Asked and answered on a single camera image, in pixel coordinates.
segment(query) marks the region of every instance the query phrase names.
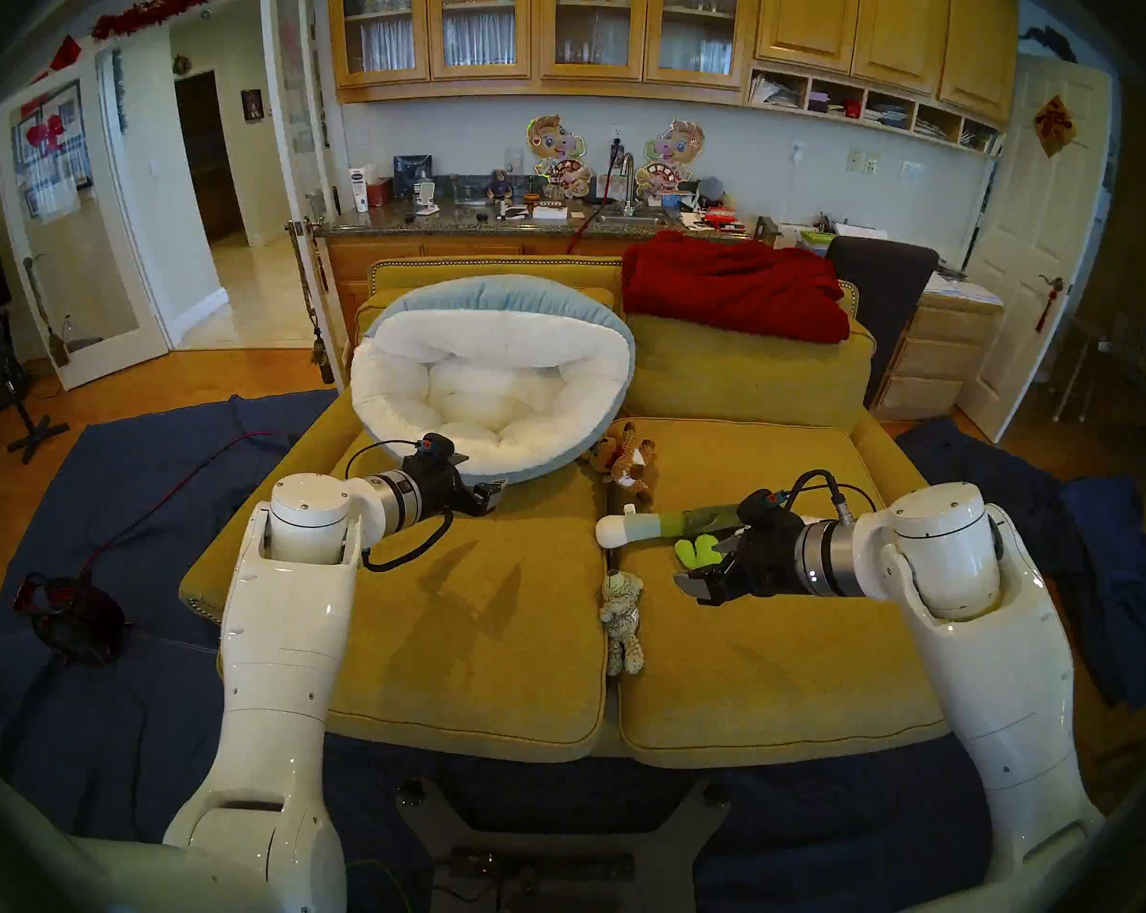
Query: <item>white door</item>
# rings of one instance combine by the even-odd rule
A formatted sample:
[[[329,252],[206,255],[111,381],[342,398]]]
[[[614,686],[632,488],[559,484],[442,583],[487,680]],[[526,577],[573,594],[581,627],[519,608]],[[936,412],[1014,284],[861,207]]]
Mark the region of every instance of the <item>white door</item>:
[[[1,208],[66,389],[167,352],[118,199],[104,115],[92,53],[0,104]]]
[[[1073,115],[1076,137],[1047,159],[1034,116],[1057,94]],[[1021,404],[1067,306],[1093,229],[1108,145],[1109,76],[1055,58],[1019,56],[992,200],[966,266],[974,281],[1004,300],[983,364],[958,398],[959,408],[992,441],[1000,440]]]
[[[314,96],[308,0],[260,0],[264,26],[265,68],[268,72],[268,101],[273,131],[277,135],[277,156],[285,176],[285,195],[297,259],[306,276],[306,290],[319,337],[336,377],[336,388],[344,391],[339,347],[333,339],[316,269],[316,249],[312,222],[336,217],[323,162],[319,101]]]

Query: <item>glass cabinet door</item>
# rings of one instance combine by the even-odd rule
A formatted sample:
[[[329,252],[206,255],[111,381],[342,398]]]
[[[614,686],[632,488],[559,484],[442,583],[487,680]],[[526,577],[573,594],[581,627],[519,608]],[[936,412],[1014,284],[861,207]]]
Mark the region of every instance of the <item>glass cabinet door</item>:
[[[639,80],[644,0],[542,0],[547,76]]]
[[[434,78],[526,77],[529,0],[429,0]]]
[[[650,0],[650,80],[737,87],[743,32],[754,29],[755,0]]]
[[[329,0],[342,87],[429,77],[424,0]],[[340,38],[338,26],[344,27]]]

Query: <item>red blanket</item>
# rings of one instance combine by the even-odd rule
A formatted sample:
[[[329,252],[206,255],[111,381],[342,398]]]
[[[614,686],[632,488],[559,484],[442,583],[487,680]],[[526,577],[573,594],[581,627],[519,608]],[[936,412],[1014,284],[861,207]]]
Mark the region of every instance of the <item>red blanket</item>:
[[[625,252],[622,283],[625,313],[814,344],[848,339],[831,261],[801,249],[662,231]]]

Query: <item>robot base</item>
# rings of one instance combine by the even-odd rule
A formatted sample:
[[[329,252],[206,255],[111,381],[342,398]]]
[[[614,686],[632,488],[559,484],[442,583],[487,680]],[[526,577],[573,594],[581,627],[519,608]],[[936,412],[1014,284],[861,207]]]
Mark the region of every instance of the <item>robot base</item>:
[[[691,865],[729,814],[728,795],[719,785],[706,781],[692,785],[659,828],[642,834],[477,832],[458,817],[440,789],[427,779],[401,785],[395,804],[408,828],[421,839],[433,859],[466,857],[466,849],[471,849],[485,860],[481,872],[487,873],[477,872],[476,879],[453,876],[452,869],[456,868],[440,865],[434,874],[434,887],[477,896],[494,882],[494,871],[499,872],[496,879],[502,881],[500,907],[496,907],[494,890],[488,890],[473,905],[462,904],[435,890],[434,913],[494,908],[513,913],[642,913],[657,910],[694,913]],[[597,877],[543,875],[544,868],[576,868],[579,858],[586,861],[582,869],[591,865],[599,869]]]

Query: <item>pet bed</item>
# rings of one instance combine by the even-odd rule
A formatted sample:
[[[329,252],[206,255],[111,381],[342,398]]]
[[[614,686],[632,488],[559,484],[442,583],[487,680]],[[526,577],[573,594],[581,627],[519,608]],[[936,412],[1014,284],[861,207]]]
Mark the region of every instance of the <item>pet bed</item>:
[[[353,353],[353,409],[376,441],[445,434],[469,482],[525,481],[597,441],[635,361],[622,320],[580,291],[524,274],[464,277],[383,310]]]

